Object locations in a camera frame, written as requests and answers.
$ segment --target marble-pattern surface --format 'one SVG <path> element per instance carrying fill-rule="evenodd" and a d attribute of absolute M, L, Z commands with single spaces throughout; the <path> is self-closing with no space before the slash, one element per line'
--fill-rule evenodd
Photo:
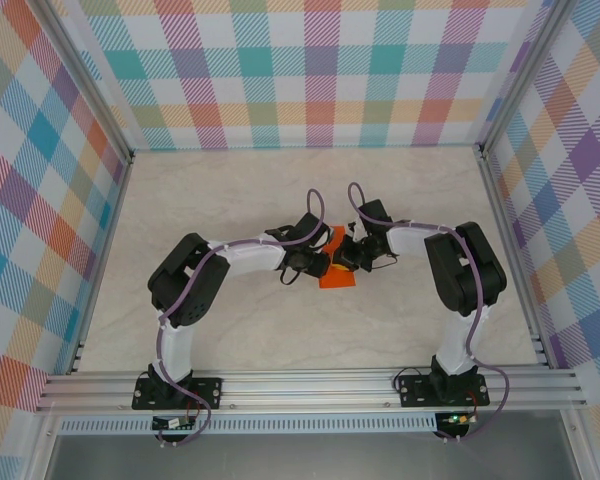
<path fill-rule="evenodd" d="M 157 320 L 147 280 L 187 233 L 234 240 L 295 223 L 305 194 L 323 194 L 326 221 L 354 218 L 356 180 L 394 219 L 478 222 L 506 263 L 473 152 L 468 147 L 234 150 L 141 153 L 98 296 L 81 371 L 141 370 L 155 351 Z M 495 364 L 535 362 L 508 266 L 509 287 L 477 353 Z M 192 360 L 201 369 L 356 368 L 428 365 L 449 312 L 428 261 L 356 274 L 357 286 L 321 290 L 277 272 L 226 281 L 197 324 Z"/>

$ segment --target aluminum rail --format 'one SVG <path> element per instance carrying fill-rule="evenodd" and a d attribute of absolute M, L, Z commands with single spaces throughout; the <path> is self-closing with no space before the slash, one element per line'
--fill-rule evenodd
<path fill-rule="evenodd" d="M 510 366 L 505 369 L 511 392 L 505 410 L 564 410 L 582 408 L 586 399 L 575 373 L 551 370 L 541 365 Z M 199 377 L 221 377 L 222 401 L 216 415 L 279 413 L 378 413 L 388 410 L 444 412 L 458 407 L 400 407 L 391 380 L 398 369 L 288 370 L 288 371 L 200 371 Z M 422 368 L 423 374 L 429 369 Z M 500 375 L 483 371 L 494 410 L 502 400 Z M 153 414 L 131 409 L 140 372 L 77 373 L 51 376 L 38 412 L 47 415 Z M 180 413 L 164 411 L 161 414 Z"/>

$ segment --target black clamp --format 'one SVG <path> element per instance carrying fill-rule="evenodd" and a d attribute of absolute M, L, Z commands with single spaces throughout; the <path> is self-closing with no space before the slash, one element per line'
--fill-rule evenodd
<path fill-rule="evenodd" d="M 265 230 L 264 233 L 271 235 L 279 242 L 298 240 L 311 233 L 319 221 L 315 215 L 307 212 L 295 226 L 285 225 L 280 228 Z M 329 232 L 329 226 L 323 223 L 310 239 L 297 245 L 283 247 L 286 253 L 278 267 L 278 270 L 282 270 L 280 281 L 283 284 L 291 285 L 301 273 L 306 273 L 315 278 L 321 278 L 327 273 L 331 260 L 328 254 L 319 252 L 318 250 L 330 242 L 330 235 L 327 236 L 324 244 L 317 245 L 317 242 L 320 241 L 325 233 L 328 234 Z M 286 283 L 284 281 L 284 274 L 288 268 L 294 270 L 296 275 L 291 281 Z"/>
<path fill-rule="evenodd" d="M 392 222 L 387 215 L 384 206 L 380 200 L 372 200 L 359 207 L 360 211 L 374 220 L 383 222 Z M 367 236 L 359 242 L 354 242 L 353 238 L 345 235 L 340 246 L 333 253 L 333 263 L 341 265 L 347 270 L 354 272 L 358 268 L 370 272 L 373 269 L 373 262 L 382 255 L 393 256 L 387 240 L 387 232 L 391 229 L 386 225 L 378 225 L 361 218 Z"/>

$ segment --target cable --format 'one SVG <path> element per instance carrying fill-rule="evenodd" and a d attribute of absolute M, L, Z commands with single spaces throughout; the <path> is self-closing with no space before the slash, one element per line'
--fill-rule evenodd
<path fill-rule="evenodd" d="M 189 419 L 189 412 L 191 411 L 191 400 L 189 400 L 189 402 L 187 402 L 187 413 L 185 413 L 184 415 L 184 419 L 187 423 L 192 423 L 195 424 L 196 420 L 198 419 L 198 415 L 200 415 L 200 404 L 198 402 L 196 402 L 197 405 L 197 411 L 196 414 L 193 416 L 193 420 Z"/>
<path fill-rule="evenodd" d="M 396 393 L 400 393 L 400 389 L 396 386 L 396 380 L 398 380 L 398 377 L 400 376 L 400 374 L 402 372 L 404 372 L 405 370 L 415 370 L 416 372 L 418 372 L 418 375 L 420 375 L 421 377 L 424 376 L 424 375 L 422 375 L 422 372 L 420 370 L 418 370 L 416 367 L 404 367 L 402 370 L 400 370 L 398 373 L 396 373 L 396 376 L 393 377 L 393 380 L 391 381 L 391 385 L 393 385 L 393 389 L 396 391 Z"/>
<path fill-rule="evenodd" d="M 471 415 L 478 420 L 478 399 L 476 398 L 476 394 L 471 390 L 467 390 L 467 394 L 469 394 L 471 400 L 473 400 L 473 413 Z"/>
<path fill-rule="evenodd" d="M 192 442 L 193 440 L 198 438 L 202 434 L 202 432 L 211 423 L 211 407 L 209 406 L 207 401 L 204 398 L 200 397 L 199 395 L 196 395 L 195 393 L 190 392 L 186 388 L 183 388 L 180 385 L 178 385 L 176 383 L 176 381 L 173 380 L 173 378 L 171 378 L 171 376 L 167 372 L 167 369 L 164 366 L 164 362 L 162 360 L 162 337 L 164 334 L 164 329 L 166 328 L 165 324 L 167 323 L 169 316 L 173 312 L 175 312 L 178 308 L 180 308 L 180 305 L 182 305 L 184 300 L 187 298 L 187 295 L 189 295 L 191 288 L 193 288 L 193 284 L 195 283 L 196 279 L 198 278 L 198 275 L 200 274 L 200 272 L 202 271 L 202 267 L 204 267 L 204 265 L 209 261 L 209 259 L 216 253 L 218 253 L 222 250 L 231 248 L 231 247 L 236 247 L 238 245 L 258 244 L 258 245 L 270 245 L 270 246 L 274 246 L 274 247 L 290 247 L 293 245 L 298 245 L 300 243 L 306 242 L 307 240 L 310 240 L 311 238 L 313 238 L 313 236 L 316 233 L 318 233 L 318 231 L 320 230 L 320 227 L 322 227 L 322 224 L 324 223 L 325 206 L 324 206 L 324 199 L 322 198 L 322 195 L 320 195 L 320 192 L 318 190 L 316 190 L 315 188 L 310 188 L 309 191 L 307 192 L 307 210 L 309 211 L 309 213 L 311 213 L 311 194 L 314 194 L 317 197 L 318 202 L 320 203 L 320 218 L 318 219 L 318 223 L 313 228 L 313 230 L 311 230 L 311 232 L 309 232 L 307 235 L 305 235 L 302 238 L 299 238 L 297 240 L 289 240 L 286 242 L 263 240 L 260 238 L 248 238 L 245 240 L 234 240 L 232 242 L 227 242 L 225 244 L 218 245 L 217 247 L 212 248 L 204 255 L 204 257 L 202 257 L 202 259 L 196 266 L 195 270 L 191 274 L 189 281 L 187 282 L 184 289 L 180 293 L 180 296 L 176 299 L 175 302 L 173 302 L 173 305 L 171 305 L 162 315 L 160 315 L 158 317 L 158 321 L 160 322 L 160 328 L 158 329 L 158 336 L 156 337 L 156 357 L 157 357 L 157 361 L 158 361 L 158 368 L 160 369 L 162 378 L 164 378 L 169 385 L 171 385 L 173 388 L 178 390 L 180 393 L 192 398 L 193 400 L 198 402 L 199 405 L 202 404 L 202 406 L 207 411 L 207 418 L 205 418 L 205 421 L 202 424 L 202 426 L 198 430 L 193 432 L 191 435 L 187 436 L 185 439 L 183 439 L 179 442 L 166 442 L 162 438 L 162 430 L 160 430 L 158 432 L 158 439 L 162 442 L 161 446 L 168 445 L 171 447 L 177 447 L 180 445 L 186 445 L 187 443 Z"/>
<path fill-rule="evenodd" d="M 386 267 L 390 267 L 391 265 L 395 265 L 396 263 L 398 263 L 398 256 L 397 255 L 387 255 L 390 258 L 393 258 L 393 262 L 389 262 L 389 263 L 385 263 L 384 265 L 380 265 L 379 267 L 371 267 L 371 270 L 380 270 L 381 268 L 386 268 Z"/>
<path fill-rule="evenodd" d="M 428 224 L 428 223 L 416 223 L 416 222 L 412 222 L 412 221 L 408 221 L 406 223 L 384 222 L 382 220 L 376 220 L 375 218 L 369 217 L 364 212 L 362 212 L 360 210 L 360 208 L 358 208 L 358 206 L 356 205 L 356 202 L 353 199 L 353 194 L 351 193 L 353 187 L 358 189 L 358 193 L 360 194 L 360 197 L 362 198 L 363 203 L 365 201 L 364 200 L 365 197 L 364 197 L 364 193 L 362 191 L 362 187 L 360 186 L 359 183 L 351 182 L 349 184 L 349 187 L 347 189 L 347 194 L 349 196 L 349 202 L 351 202 L 353 209 L 356 211 L 356 213 L 358 214 L 358 216 L 360 218 L 362 218 L 370 223 L 375 223 L 376 225 L 383 225 L 385 227 L 421 228 L 423 230 L 432 230 L 432 231 L 437 231 L 437 232 L 448 233 L 460 244 L 460 247 L 462 247 L 462 250 L 463 250 L 465 256 L 467 257 L 467 260 L 469 261 L 469 266 L 471 267 L 471 273 L 473 273 L 473 278 L 476 282 L 476 292 L 478 295 L 478 301 L 477 301 L 477 306 L 476 306 L 476 315 L 473 319 L 473 323 L 471 324 L 471 328 L 469 329 L 469 334 L 467 335 L 467 341 L 465 342 L 465 350 L 467 351 L 467 355 L 469 356 L 469 358 L 471 360 L 473 360 L 473 363 L 475 363 L 478 367 L 499 373 L 504 380 L 504 394 L 502 395 L 502 401 L 500 402 L 500 405 L 498 405 L 498 408 L 496 408 L 496 410 L 493 412 L 493 415 L 491 417 L 489 417 L 489 419 L 480 428 L 478 428 L 477 430 L 470 432 L 464 436 L 465 439 L 475 437 L 479 433 L 484 432 L 487 429 L 487 427 L 493 423 L 493 420 L 500 414 L 500 412 L 502 412 L 502 409 L 504 408 L 505 404 L 507 403 L 507 399 L 509 398 L 509 390 L 511 388 L 511 384 L 509 381 L 509 376 L 506 374 L 506 372 L 504 370 L 502 370 L 501 368 L 498 368 L 494 365 L 488 365 L 486 363 L 481 362 L 480 360 L 478 360 L 476 358 L 476 356 L 473 353 L 473 350 L 471 349 L 471 340 L 473 340 L 473 336 L 476 333 L 478 324 L 480 323 L 480 317 L 482 315 L 482 309 L 484 307 L 484 292 L 482 291 L 482 281 L 480 280 L 480 272 L 478 271 L 478 265 L 476 264 L 476 261 L 473 258 L 473 255 L 471 254 L 471 250 L 469 250 L 469 247 L 467 246 L 467 242 L 464 240 L 464 238 L 462 238 L 460 236 L 460 234 L 458 234 L 458 232 L 456 232 L 453 228 L 446 227 L 444 225 L 432 225 L 432 224 Z M 450 435 L 447 435 L 447 434 L 444 434 L 444 435 L 448 438 L 453 438 Z"/>
<path fill-rule="evenodd" d="M 293 282 L 295 282 L 298 279 L 298 277 L 300 276 L 300 273 L 302 273 L 302 272 L 297 271 L 296 274 L 288 282 L 284 281 L 285 273 L 287 273 L 286 268 L 282 271 L 282 273 L 280 273 L 280 283 L 283 284 L 285 287 L 288 287 L 289 285 L 293 285 Z"/>

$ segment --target red wire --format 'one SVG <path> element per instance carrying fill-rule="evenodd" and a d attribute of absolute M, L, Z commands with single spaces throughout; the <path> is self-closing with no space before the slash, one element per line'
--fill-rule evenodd
<path fill-rule="evenodd" d="M 478 419 L 478 399 L 476 398 L 475 394 L 471 390 L 467 390 L 467 393 L 473 400 L 473 416 L 476 417 L 476 420 L 477 420 Z"/>
<path fill-rule="evenodd" d="M 196 416 L 193 417 L 193 421 L 195 422 L 198 419 L 198 415 L 200 415 L 200 402 L 196 402 L 198 404 L 198 411 L 196 412 Z"/>

